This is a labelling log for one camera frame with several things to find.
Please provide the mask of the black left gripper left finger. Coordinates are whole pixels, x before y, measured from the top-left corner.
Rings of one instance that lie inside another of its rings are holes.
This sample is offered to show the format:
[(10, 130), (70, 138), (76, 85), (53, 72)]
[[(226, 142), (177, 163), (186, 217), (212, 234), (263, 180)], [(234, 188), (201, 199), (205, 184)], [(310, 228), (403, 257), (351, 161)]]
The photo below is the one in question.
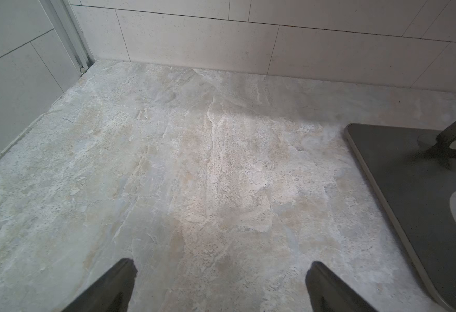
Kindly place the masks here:
[(62, 311), (127, 311), (137, 273), (132, 259), (120, 259)]

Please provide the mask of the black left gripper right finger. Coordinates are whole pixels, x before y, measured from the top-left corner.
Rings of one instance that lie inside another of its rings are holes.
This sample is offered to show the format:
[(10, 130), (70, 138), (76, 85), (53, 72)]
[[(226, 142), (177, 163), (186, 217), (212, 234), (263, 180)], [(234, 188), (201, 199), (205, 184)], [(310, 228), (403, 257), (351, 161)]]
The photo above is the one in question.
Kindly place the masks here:
[(313, 311), (377, 311), (320, 261), (313, 261), (305, 285)]

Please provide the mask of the dark grey monitor stand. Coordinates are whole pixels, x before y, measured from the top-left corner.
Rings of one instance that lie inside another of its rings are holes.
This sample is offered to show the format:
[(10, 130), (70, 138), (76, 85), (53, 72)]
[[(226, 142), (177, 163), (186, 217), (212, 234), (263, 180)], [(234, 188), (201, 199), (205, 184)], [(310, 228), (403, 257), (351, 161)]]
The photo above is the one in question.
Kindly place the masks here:
[(456, 311), (456, 121), (351, 123), (344, 135), (429, 295)]

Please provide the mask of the left aluminium corner post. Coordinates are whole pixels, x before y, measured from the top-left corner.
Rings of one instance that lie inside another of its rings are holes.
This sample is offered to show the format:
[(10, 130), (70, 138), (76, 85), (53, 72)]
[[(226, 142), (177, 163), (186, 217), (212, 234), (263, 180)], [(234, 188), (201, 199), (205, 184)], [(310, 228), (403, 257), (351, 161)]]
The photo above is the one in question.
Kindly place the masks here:
[(95, 62), (70, 1), (40, 0), (75, 67), (84, 74)]

